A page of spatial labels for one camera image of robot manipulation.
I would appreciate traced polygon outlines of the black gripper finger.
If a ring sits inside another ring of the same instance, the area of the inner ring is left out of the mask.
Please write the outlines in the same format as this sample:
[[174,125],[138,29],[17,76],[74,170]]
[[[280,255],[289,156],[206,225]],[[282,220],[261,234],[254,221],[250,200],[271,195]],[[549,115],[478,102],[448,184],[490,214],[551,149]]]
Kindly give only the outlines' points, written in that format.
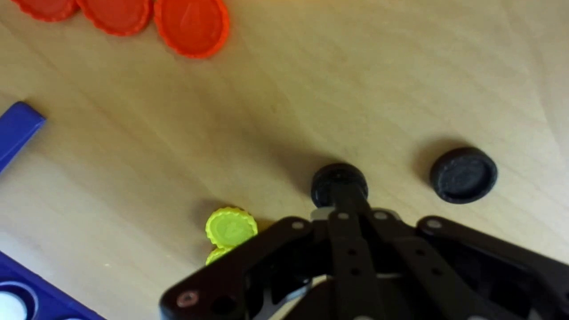
[[339,320],[380,320],[382,301],[373,259],[359,223],[359,209],[364,197],[353,182],[337,182],[330,191],[334,211],[327,227],[332,246],[337,316]]

